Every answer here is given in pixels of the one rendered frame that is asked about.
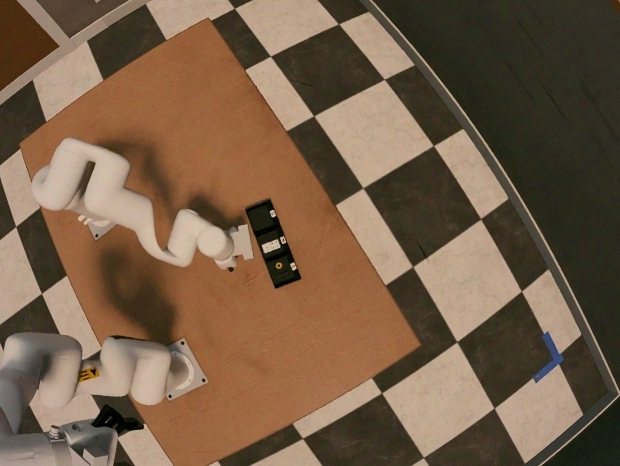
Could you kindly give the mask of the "black three-compartment bin rack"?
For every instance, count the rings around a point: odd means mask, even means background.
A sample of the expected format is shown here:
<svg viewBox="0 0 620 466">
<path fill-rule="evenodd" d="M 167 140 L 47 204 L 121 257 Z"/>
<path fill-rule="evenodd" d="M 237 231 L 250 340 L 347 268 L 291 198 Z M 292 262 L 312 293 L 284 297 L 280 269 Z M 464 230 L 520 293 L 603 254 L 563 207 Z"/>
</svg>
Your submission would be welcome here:
<svg viewBox="0 0 620 466">
<path fill-rule="evenodd" d="M 254 234 L 255 238 L 257 240 L 258 246 L 260 248 L 261 254 L 263 256 L 264 262 L 266 264 L 275 289 L 302 279 L 293 255 L 291 253 L 291 250 L 289 248 L 286 237 L 284 235 L 284 232 L 282 230 L 279 219 L 277 217 L 272 201 L 269 200 L 263 202 L 256 206 L 248 208 L 245 211 L 247 211 L 246 214 L 248 213 L 247 216 L 249 216 L 249 222 L 251 221 L 250 225 L 252 224 L 253 226 L 253 233 L 255 232 L 256 234 Z M 262 245 L 272 242 L 274 240 L 278 240 L 280 248 L 265 253 Z M 277 268 L 277 263 L 281 263 L 282 267 Z M 284 275 L 277 278 L 277 275 L 286 272 L 286 270 L 288 271 L 289 275 Z"/>
</svg>

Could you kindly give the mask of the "white domino tile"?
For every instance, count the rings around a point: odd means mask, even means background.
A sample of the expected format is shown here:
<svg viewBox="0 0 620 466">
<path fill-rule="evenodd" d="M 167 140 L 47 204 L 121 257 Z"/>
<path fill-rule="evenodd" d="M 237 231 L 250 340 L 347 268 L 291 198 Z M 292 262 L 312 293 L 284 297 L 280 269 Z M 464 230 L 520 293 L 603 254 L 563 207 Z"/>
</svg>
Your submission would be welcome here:
<svg viewBox="0 0 620 466">
<path fill-rule="evenodd" d="M 278 240 L 274 240 L 272 242 L 262 245 L 262 247 L 263 247 L 264 252 L 267 253 L 272 250 L 280 248 L 280 245 L 279 245 Z"/>
</svg>

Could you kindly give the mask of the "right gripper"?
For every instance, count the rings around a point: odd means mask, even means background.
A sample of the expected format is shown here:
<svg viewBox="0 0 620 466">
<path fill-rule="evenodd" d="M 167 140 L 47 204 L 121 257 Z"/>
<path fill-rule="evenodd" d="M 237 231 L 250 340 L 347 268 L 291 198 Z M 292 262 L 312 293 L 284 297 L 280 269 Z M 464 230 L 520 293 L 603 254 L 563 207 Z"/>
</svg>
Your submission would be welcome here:
<svg viewBox="0 0 620 466">
<path fill-rule="evenodd" d="M 110 416 L 112 418 L 107 421 Z M 118 426 L 112 428 L 115 424 Z M 99 447 L 103 450 L 108 455 L 107 466 L 131 466 L 125 461 L 114 463 L 118 435 L 125 429 L 127 431 L 143 430 L 144 425 L 134 417 L 123 418 L 108 404 L 104 405 L 94 419 L 59 426 L 60 435 L 65 438 L 68 446 L 71 446 L 81 456 L 83 456 L 84 448 Z"/>
</svg>

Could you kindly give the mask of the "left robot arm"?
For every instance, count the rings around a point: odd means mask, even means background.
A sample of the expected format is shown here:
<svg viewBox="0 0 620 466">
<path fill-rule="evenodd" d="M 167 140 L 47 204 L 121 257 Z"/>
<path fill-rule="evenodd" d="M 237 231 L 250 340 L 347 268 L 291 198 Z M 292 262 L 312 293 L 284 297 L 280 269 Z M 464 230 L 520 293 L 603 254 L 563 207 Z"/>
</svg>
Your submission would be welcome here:
<svg viewBox="0 0 620 466">
<path fill-rule="evenodd" d="M 87 185 L 90 161 L 95 166 Z M 230 238 L 190 209 L 178 212 L 166 249 L 160 248 L 154 233 L 152 202 L 124 186 L 131 164 L 114 151 L 68 137 L 56 148 L 50 164 L 41 168 L 31 183 L 33 198 L 48 210 L 74 211 L 81 214 L 80 222 L 87 216 L 85 225 L 94 222 L 104 227 L 114 222 L 132 229 L 150 255 L 180 267 L 191 263 L 197 245 L 204 255 L 218 261 L 240 254 L 244 260 L 254 259 L 247 224 L 238 226 L 239 232 L 229 233 Z"/>
</svg>

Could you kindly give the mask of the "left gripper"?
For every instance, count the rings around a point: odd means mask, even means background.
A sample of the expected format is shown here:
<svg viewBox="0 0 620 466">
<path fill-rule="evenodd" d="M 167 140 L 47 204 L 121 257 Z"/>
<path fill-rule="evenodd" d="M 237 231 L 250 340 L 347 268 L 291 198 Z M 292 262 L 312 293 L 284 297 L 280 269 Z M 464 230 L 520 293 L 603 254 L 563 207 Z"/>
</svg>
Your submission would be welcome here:
<svg viewBox="0 0 620 466">
<path fill-rule="evenodd" d="M 229 269 L 230 272 L 234 271 L 234 267 L 236 267 L 237 262 L 236 262 L 236 258 L 238 258 L 238 256 L 233 256 L 228 258 L 227 260 L 224 261 L 218 261 L 215 260 L 216 264 L 218 265 L 218 267 L 220 267 L 221 269 Z"/>
</svg>

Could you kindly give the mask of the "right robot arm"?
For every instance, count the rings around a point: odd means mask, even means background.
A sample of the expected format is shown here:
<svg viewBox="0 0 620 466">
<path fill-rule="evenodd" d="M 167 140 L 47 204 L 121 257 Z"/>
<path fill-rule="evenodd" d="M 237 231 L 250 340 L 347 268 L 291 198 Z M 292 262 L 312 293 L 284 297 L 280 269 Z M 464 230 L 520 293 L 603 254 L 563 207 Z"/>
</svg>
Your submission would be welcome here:
<svg viewBox="0 0 620 466">
<path fill-rule="evenodd" d="M 49 409 L 63 408 L 80 394 L 124 396 L 129 390 L 137 402 L 154 405 L 174 388 L 189 386 L 195 374 L 186 355 L 157 342 L 108 336 L 99 360 L 92 361 L 82 359 L 82 346 L 71 336 L 12 334 L 0 368 L 0 466 L 107 465 L 108 455 L 99 447 L 85 448 L 81 456 L 56 425 L 48 432 L 18 434 L 37 391 L 44 355 L 39 400 Z"/>
</svg>

